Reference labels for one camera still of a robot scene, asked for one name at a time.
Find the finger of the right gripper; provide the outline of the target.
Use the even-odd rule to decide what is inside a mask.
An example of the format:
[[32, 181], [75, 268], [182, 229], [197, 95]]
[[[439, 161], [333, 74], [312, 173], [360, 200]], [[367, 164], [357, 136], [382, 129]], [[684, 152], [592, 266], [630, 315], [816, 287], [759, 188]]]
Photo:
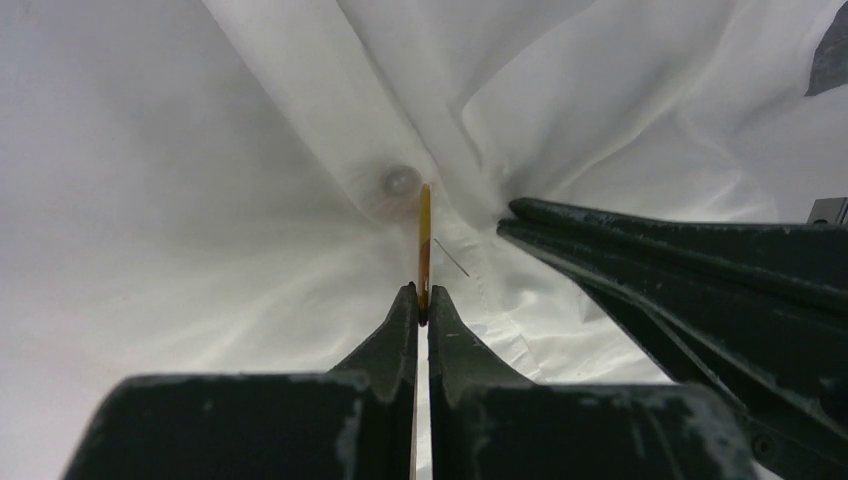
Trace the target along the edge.
[[538, 231], [557, 241], [721, 264], [789, 282], [847, 283], [845, 226], [665, 221], [529, 197], [509, 208], [509, 232]]
[[507, 220], [500, 236], [576, 282], [670, 378], [720, 395], [760, 464], [785, 479], [846, 477], [847, 283], [607, 251]]

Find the white button shirt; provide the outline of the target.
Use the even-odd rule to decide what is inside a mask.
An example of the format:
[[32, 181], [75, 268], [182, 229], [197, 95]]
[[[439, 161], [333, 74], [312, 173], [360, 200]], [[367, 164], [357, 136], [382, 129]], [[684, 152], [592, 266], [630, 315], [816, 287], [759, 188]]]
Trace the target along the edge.
[[5, 1], [1, 475], [124, 378], [322, 371], [417, 274], [550, 383], [665, 374], [495, 232], [533, 196], [801, 223], [847, 192], [843, 1]]

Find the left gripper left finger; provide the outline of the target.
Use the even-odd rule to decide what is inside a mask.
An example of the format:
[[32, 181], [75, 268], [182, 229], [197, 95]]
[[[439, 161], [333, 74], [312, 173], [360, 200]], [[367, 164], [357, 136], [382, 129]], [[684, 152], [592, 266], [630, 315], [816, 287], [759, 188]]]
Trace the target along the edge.
[[413, 479], [419, 307], [400, 288], [382, 324], [331, 369], [367, 380], [355, 441], [356, 479]]

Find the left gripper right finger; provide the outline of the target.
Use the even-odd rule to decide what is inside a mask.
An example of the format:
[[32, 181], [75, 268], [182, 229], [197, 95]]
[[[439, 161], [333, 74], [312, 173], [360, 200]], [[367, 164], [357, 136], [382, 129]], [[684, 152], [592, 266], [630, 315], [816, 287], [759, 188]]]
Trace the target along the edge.
[[503, 479], [503, 459], [487, 459], [485, 407], [493, 389], [534, 382], [499, 358], [462, 321], [449, 292], [433, 286], [427, 311], [433, 477]]

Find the yellow round brooch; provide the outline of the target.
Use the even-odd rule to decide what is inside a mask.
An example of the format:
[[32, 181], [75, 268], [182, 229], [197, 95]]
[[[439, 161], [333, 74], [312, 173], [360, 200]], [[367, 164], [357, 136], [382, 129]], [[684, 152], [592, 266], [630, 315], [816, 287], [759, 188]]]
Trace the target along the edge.
[[459, 264], [456, 259], [442, 246], [438, 239], [432, 234], [432, 188], [428, 183], [423, 183], [419, 192], [419, 214], [418, 214], [418, 268], [416, 295], [419, 310], [418, 325], [426, 327], [429, 321], [428, 309], [430, 306], [431, 289], [431, 247], [435, 243], [445, 256], [466, 276], [469, 272]]

